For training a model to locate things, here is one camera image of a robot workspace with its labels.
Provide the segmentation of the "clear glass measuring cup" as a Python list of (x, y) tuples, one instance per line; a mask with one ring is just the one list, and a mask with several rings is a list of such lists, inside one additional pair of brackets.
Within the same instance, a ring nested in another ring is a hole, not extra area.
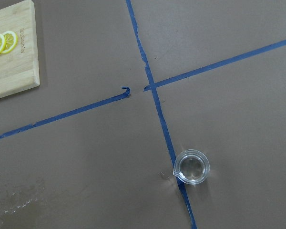
[(195, 149), (181, 152), (174, 163), (173, 175), (183, 183), (198, 185), (204, 182), (210, 172), (210, 163), (206, 155)]

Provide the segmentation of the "bamboo cutting board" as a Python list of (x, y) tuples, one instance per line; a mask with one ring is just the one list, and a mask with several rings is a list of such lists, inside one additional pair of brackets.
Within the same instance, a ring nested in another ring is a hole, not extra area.
[(15, 48), (0, 54), (0, 98), (40, 85), (35, 7), (24, 0), (0, 10), (0, 33), (18, 36)]

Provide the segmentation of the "lemon slice nearest logo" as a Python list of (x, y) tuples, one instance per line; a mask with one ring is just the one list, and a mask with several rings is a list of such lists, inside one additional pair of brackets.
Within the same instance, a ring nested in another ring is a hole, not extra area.
[(2, 51), (2, 54), (10, 53), (18, 43), (18, 36), (13, 31), (6, 31), (2, 34), (5, 38), (5, 48)]

